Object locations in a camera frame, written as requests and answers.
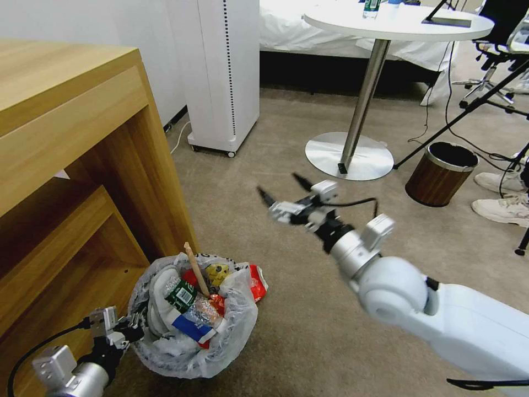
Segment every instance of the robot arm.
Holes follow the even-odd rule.
[[[33,368],[47,389],[48,397],[100,397],[112,382],[121,357],[131,343],[143,337],[139,315],[117,320],[116,307],[90,314],[94,337],[92,352],[79,359],[67,345],[49,347],[33,360]]]
[[[381,214],[360,234],[336,215],[334,207],[344,205],[332,203],[335,182],[311,185],[295,177],[310,191],[296,203],[277,202],[259,188],[272,218],[302,224],[323,241],[324,251],[370,317],[423,339],[440,357],[481,379],[448,379],[456,386],[501,387],[507,395],[529,396],[529,387],[514,387],[529,385],[527,314],[465,286],[439,283],[405,259],[382,257],[380,246],[392,232],[393,220]]]

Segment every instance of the wood-grain trash bin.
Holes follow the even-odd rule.
[[[478,164],[478,157],[467,148],[434,142],[406,183],[406,193],[420,204],[444,207]]]

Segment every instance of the white wall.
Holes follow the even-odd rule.
[[[170,1],[0,0],[0,36],[138,47],[166,124],[186,104]]]

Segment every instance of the round table base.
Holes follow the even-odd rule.
[[[337,178],[348,180],[372,180],[391,171],[393,156],[377,141],[360,136],[347,174],[338,171],[338,163],[346,142],[345,132],[326,132],[307,142],[307,159],[319,170]]]

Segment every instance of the white cloth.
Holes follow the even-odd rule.
[[[374,39],[322,30],[302,19],[307,8],[324,1],[334,0],[260,0],[261,50],[369,58]],[[442,72],[448,68],[450,57],[450,48],[445,53],[446,45],[446,42],[393,40],[387,59],[404,60],[428,70]],[[433,103],[436,99],[447,96],[448,91],[447,76],[442,74],[434,86],[429,102]]]

